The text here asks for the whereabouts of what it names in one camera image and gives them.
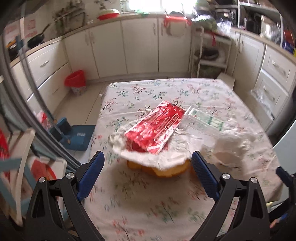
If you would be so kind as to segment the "floral tablecloth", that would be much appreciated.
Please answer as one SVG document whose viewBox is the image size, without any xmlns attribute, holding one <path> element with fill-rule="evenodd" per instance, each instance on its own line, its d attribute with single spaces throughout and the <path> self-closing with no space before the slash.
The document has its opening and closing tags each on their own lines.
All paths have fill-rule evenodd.
<svg viewBox="0 0 296 241">
<path fill-rule="evenodd" d="M 206 113 L 222 130 L 192 120 L 180 124 L 158 154 L 128 142 L 125 132 L 162 102 Z M 278 158 L 241 99 L 218 79 L 118 82 L 105 92 L 91 153 L 104 167 L 84 208 L 105 240 L 190 240 L 214 200 L 194 175 L 191 155 L 240 180 L 255 177 L 266 201 L 279 199 Z"/>
</svg>

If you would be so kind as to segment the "red lined floor bin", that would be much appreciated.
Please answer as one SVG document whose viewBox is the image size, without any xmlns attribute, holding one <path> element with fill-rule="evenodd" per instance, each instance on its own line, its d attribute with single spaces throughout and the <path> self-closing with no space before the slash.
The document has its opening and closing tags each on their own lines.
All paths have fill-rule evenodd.
<svg viewBox="0 0 296 241">
<path fill-rule="evenodd" d="M 78 70 L 66 77 L 64 85 L 69 87 L 75 95 L 81 95 L 86 90 L 86 79 L 83 70 Z"/>
</svg>

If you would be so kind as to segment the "green vegetables bag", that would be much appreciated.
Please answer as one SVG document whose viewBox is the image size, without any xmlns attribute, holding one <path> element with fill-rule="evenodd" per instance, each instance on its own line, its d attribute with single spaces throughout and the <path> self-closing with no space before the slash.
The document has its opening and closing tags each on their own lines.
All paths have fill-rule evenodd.
<svg viewBox="0 0 296 241">
<path fill-rule="evenodd" d="M 210 15 L 200 15 L 192 18 L 191 21 L 198 27 L 203 27 L 204 30 L 217 32 L 218 26 L 216 20 Z"/>
</svg>

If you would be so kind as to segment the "white rolling shelf cart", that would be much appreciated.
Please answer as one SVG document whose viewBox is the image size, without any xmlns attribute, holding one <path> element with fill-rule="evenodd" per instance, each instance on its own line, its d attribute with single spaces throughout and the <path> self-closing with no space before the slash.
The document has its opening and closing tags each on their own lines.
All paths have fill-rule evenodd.
<svg viewBox="0 0 296 241">
<path fill-rule="evenodd" d="M 192 78 L 216 77 L 226 73 L 232 39 L 229 36 L 192 27 L 189 72 Z"/>
</svg>

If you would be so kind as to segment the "clear plastic bottle white cap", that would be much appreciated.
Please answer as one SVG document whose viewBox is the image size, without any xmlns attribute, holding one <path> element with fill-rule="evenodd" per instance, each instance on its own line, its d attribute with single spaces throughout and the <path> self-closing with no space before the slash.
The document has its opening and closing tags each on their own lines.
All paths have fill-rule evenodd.
<svg viewBox="0 0 296 241">
<path fill-rule="evenodd" d="M 223 132 L 224 121 L 191 105 L 185 111 L 179 128 L 202 139 L 207 147 L 213 147 Z"/>
</svg>

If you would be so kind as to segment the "black wok on stove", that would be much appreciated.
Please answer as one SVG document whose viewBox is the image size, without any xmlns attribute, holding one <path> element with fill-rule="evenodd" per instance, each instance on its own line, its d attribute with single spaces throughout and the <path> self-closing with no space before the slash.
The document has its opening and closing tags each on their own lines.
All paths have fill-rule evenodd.
<svg viewBox="0 0 296 241">
<path fill-rule="evenodd" d="M 33 49 L 34 47 L 37 47 L 43 42 L 45 37 L 44 32 L 48 29 L 48 27 L 50 27 L 50 25 L 51 23 L 48 23 L 48 25 L 46 25 L 46 27 L 43 29 L 41 33 L 29 39 L 29 41 L 27 42 L 27 46 L 29 49 Z"/>
</svg>

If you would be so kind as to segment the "red white covered basin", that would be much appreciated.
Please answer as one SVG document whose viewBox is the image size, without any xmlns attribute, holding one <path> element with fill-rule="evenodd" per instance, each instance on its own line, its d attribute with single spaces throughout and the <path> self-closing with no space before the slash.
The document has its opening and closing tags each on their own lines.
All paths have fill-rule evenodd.
<svg viewBox="0 0 296 241">
<path fill-rule="evenodd" d="M 100 21 L 116 18 L 119 16 L 120 12 L 117 9 L 104 9 L 99 14 L 97 19 Z"/>
</svg>

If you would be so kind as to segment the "clear bag on drawer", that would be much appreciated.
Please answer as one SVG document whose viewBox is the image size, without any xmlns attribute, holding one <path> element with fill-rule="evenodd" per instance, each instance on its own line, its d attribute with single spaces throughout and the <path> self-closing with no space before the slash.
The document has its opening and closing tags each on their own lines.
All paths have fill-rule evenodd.
<svg viewBox="0 0 296 241">
<path fill-rule="evenodd" d="M 264 112 L 267 114 L 267 116 L 271 120 L 274 120 L 274 115 L 273 115 L 274 103 L 268 97 L 268 95 L 265 93 L 265 91 L 260 90 L 260 89 L 252 89 L 250 91 L 250 94 L 253 96 L 253 98 L 256 100 L 256 102 L 261 106 L 261 108 L 264 110 Z"/>
</svg>

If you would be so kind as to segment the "small white wooden stool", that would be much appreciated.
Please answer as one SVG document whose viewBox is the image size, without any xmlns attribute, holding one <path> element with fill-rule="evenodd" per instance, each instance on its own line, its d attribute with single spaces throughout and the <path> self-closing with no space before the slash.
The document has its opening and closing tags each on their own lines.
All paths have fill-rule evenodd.
<svg viewBox="0 0 296 241">
<path fill-rule="evenodd" d="M 222 80 L 230 89 L 233 90 L 235 84 L 235 79 L 233 77 L 221 72 L 217 78 Z"/>
</svg>

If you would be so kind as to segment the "red snack wrapper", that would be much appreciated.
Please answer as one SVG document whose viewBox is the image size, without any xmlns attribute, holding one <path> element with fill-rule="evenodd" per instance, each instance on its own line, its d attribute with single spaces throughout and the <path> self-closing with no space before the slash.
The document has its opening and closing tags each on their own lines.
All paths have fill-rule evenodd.
<svg viewBox="0 0 296 241">
<path fill-rule="evenodd" d="M 125 137 L 151 154 L 159 154 L 180 124 L 185 110 L 162 101 L 155 109 L 125 132 Z"/>
</svg>

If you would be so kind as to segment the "white blue shoe rack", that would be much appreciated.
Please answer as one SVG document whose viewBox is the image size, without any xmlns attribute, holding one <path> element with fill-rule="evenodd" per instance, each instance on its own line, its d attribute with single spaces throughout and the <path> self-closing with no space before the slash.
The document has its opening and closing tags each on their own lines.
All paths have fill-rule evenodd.
<svg viewBox="0 0 296 241">
<path fill-rule="evenodd" d="M 33 154 L 35 130 L 1 133 L 1 209 L 5 216 L 23 226 L 34 187 L 41 177 L 56 180 L 64 177 L 67 163 Z"/>
</svg>

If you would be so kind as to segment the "black pan on cart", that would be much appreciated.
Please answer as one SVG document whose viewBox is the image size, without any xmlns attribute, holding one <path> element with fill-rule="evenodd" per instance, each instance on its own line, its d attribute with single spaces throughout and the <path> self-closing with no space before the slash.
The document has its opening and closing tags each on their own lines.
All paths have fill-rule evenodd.
<svg viewBox="0 0 296 241">
<path fill-rule="evenodd" d="M 199 59 L 214 61 L 219 57 L 219 51 L 215 48 L 205 47 L 203 49 L 196 50 L 194 55 Z"/>
</svg>

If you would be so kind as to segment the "white plastic bag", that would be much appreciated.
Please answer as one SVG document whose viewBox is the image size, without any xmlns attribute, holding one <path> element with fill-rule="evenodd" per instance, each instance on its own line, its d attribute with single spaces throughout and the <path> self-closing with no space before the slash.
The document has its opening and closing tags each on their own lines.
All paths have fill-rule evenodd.
<svg viewBox="0 0 296 241">
<path fill-rule="evenodd" d="M 251 144 L 255 141 L 255 133 L 246 129 L 240 130 L 233 119 L 225 122 L 222 130 L 207 123 L 184 117 L 163 147 L 158 147 L 158 153 L 151 153 L 140 147 L 125 136 L 136 121 L 121 126 L 109 138 L 112 150 L 119 157 L 142 165 L 166 171 L 180 166 L 191 159 L 195 151 L 199 151 L 205 159 L 214 158 L 215 163 L 234 167 L 243 162 Z"/>
</svg>

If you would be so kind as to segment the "blue dustpan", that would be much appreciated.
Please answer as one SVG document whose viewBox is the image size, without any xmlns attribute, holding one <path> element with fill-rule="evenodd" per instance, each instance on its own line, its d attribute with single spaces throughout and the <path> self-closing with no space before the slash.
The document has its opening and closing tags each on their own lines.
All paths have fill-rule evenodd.
<svg viewBox="0 0 296 241">
<path fill-rule="evenodd" d="M 71 126 L 66 117 L 58 120 L 56 127 L 63 135 L 61 135 L 54 127 L 49 128 L 49 133 L 65 149 L 73 151 L 86 151 L 95 130 L 95 125 Z"/>
</svg>

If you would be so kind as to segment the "red bag door hanger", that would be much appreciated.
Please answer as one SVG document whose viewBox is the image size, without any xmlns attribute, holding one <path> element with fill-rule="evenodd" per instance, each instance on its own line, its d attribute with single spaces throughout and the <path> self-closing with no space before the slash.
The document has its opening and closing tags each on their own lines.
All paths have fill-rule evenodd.
<svg viewBox="0 0 296 241">
<path fill-rule="evenodd" d="M 166 28 L 167 33 L 172 37 L 182 37 L 190 26 L 191 21 L 185 16 L 168 15 L 164 18 L 164 28 Z"/>
</svg>

